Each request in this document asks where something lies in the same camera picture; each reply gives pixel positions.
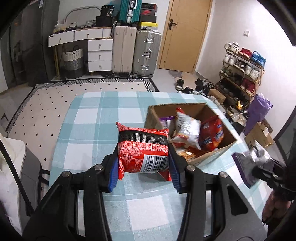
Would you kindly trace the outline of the person's right hand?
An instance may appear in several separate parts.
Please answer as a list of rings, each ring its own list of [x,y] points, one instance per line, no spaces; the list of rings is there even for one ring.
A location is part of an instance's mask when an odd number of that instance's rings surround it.
[[[269,195],[262,211],[262,221],[267,223],[273,218],[283,218],[290,208],[291,201],[276,196],[274,191]]]

